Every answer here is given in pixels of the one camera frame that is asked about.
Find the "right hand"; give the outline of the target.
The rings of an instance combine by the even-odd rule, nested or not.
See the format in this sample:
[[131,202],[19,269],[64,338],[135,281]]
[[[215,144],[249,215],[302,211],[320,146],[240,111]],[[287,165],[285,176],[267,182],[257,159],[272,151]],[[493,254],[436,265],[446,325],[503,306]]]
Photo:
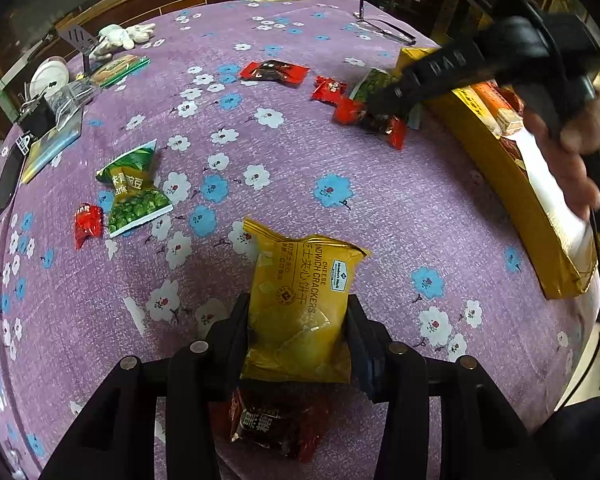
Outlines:
[[600,92],[565,125],[558,140],[550,137],[544,120],[530,106],[524,109],[524,126],[534,135],[569,209],[588,220],[591,210],[600,209],[600,189],[588,176],[583,156],[600,149]]

